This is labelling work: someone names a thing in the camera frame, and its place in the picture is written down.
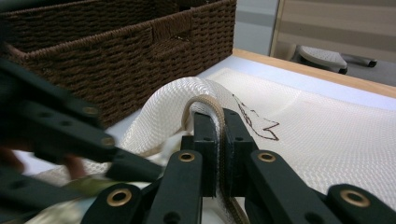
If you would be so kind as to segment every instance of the white cloth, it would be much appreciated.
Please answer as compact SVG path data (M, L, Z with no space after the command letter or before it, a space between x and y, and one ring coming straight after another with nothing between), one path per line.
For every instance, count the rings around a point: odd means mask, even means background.
M184 105L199 94L215 97L242 118L245 113L259 148L280 154L311 188L326 193L331 185L349 183L396 209L396 111L353 105L231 69L159 89L121 146L134 153L159 146L180 128ZM87 169L102 173L106 166L87 163ZM53 182L64 178L64 171L40 176Z

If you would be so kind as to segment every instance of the wooden edge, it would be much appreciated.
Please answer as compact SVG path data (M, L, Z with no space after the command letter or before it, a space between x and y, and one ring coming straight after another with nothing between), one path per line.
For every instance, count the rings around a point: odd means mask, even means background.
M282 68L292 72L296 72L302 75L316 77L323 80L327 80L340 85L352 87L355 89L369 91L376 94L396 98L396 87L388 86L373 81L363 80L356 77L349 77L346 75L336 74L334 72L309 67L306 65L292 63L288 61L271 58L266 55L261 55L242 49L233 49L233 56L251 60L256 63L263 63L274 67Z

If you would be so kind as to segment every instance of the basket handle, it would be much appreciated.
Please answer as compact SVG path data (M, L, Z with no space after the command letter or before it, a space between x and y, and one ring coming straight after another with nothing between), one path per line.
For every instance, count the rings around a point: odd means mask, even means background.
M152 57L161 59L191 47L192 13L190 10L151 21Z
M176 0L177 4L182 7L200 7L213 2L213 0Z

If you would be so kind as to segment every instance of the wicker basket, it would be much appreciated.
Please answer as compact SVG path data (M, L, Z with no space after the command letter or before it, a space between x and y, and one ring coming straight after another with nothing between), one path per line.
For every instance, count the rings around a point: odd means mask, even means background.
M87 0L0 17L14 33L6 57L98 105L108 127L162 85L231 55L235 7L236 0Z

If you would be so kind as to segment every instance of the background wall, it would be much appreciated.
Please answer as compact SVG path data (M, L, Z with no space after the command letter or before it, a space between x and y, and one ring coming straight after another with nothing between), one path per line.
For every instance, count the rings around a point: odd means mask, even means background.
M278 0L238 0L233 46L269 55Z

